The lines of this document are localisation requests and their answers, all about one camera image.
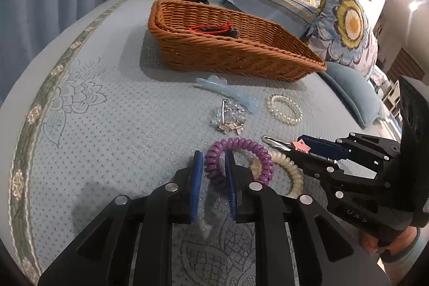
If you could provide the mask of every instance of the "red string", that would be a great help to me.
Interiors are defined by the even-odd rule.
[[[204,28],[204,27],[217,27],[217,28],[222,28],[222,30],[220,30],[220,31],[204,31],[204,32],[197,30],[198,28]],[[189,28],[189,30],[192,31],[192,32],[204,33],[204,34],[208,34],[208,35],[215,35],[215,34],[218,34],[218,33],[225,33],[225,32],[230,31],[231,29],[232,29],[232,23],[231,22],[227,22],[226,25],[222,25],[222,26],[219,26],[219,25],[198,25],[198,26],[193,26],[193,27]]]

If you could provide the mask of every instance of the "pink star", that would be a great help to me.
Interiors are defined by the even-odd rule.
[[[293,146],[293,149],[297,150],[298,152],[310,153],[311,148],[308,145],[306,145],[303,140],[292,141],[292,146]]]

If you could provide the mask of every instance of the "brown blind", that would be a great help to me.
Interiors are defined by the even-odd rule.
[[[393,82],[396,82],[401,75],[417,80],[422,80],[425,76],[423,69],[404,49],[401,49],[389,71],[387,71],[387,77]]]

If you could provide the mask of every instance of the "basket rim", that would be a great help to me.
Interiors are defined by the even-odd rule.
[[[153,7],[156,6],[157,9],[158,9],[159,7],[161,7],[162,4],[166,4],[166,3],[167,4],[168,3],[182,3],[183,5],[196,4],[196,3],[193,3],[193,2],[186,2],[186,1],[180,1],[180,0],[156,0],[152,6]],[[220,8],[220,7],[216,7],[214,5],[206,5],[206,4],[198,4],[198,6],[202,7],[202,8]],[[226,9],[226,10],[231,11],[233,13],[243,14],[242,12],[236,11],[236,10],[230,10],[230,9]],[[149,17],[149,20],[151,20],[152,15],[155,17],[155,12],[154,11],[151,12],[151,16]],[[275,23],[275,22],[270,21],[270,20],[263,19],[263,18],[258,17],[258,16],[254,16],[254,15],[250,15],[250,14],[246,14],[246,15],[252,16],[252,17],[255,17],[255,18],[257,18],[257,19],[259,19],[261,21],[264,21],[264,22],[271,23],[271,24],[274,24],[276,26],[279,26],[283,31],[288,32],[287,30],[285,30],[278,23]],[[162,23],[162,25],[164,27],[171,28],[171,31],[166,31],[163,28],[160,28],[159,24],[161,24],[161,23]],[[178,37],[189,37],[189,36],[190,37],[203,37],[203,38],[207,38],[207,39],[216,39],[216,40],[221,40],[221,41],[225,41],[225,42],[241,43],[241,44],[245,44],[245,45],[249,45],[249,46],[259,47],[261,49],[266,49],[266,50],[269,50],[269,51],[275,51],[276,53],[278,53],[278,54],[284,54],[285,56],[292,56],[294,58],[294,61],[296,59],[306,61],[306,62],[308,62],[308,63],[310,63],[312,65],[317,66],[318,70],[319,69],[322,69],[322,70],[326,69],[326,63],[319,56],[317,56],[304,43],[302,43],[303,46],[305,46],[306,49],[308,49],[309,54],[312,54],[315,58],[308,58],[308,57],[302,56],[300,54],[292,53],[290,51],[287,51],[287,50],[284,50],[284,49],[279,49],[279,48],[273,47],[271,45],[262,44],[262,43],[260,43],[258,41],[253,41],[253,40],[250,40],[250,39],[240,39],[240,38],[236,39],[236,38],[232,38],[232,37],[209,35],[209,34],[205,34],[205,33],[195,33],[193,31],[185,30],[185,29],[176,29],[176,28],[173,28],[173,27],[166,26],[163,22],[157,20],[156,18],[153,19],[153,24],[156,26],[156,28],[157,28],[158,31],[162,31],[162,32],[164,32],[166,34],[168,33],[168,34],[171,34],[171,35],[174,35],[174,36],[178,36]],[[150,27],[151,27],[151,21],[149,21],[148,27],[150,29]]]

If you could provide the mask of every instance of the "purple spiral hair tie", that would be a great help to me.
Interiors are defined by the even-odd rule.
[[[219,166],[219,157],[225,150],[248,150],[254,153],[262,164],[262,173],[258,177],[258,181],[268,185],[268,182],[272,180],[272,172],[274,163],[271,160],[271,155],[263,147],[263,145],[257,143],[257,141],[246,140],[245,138],[228,138],[228,140],[222,139],[213,143],[205,155],[205,172],[207,176],[215,182],[215,184],[224,183],[225,177]]]

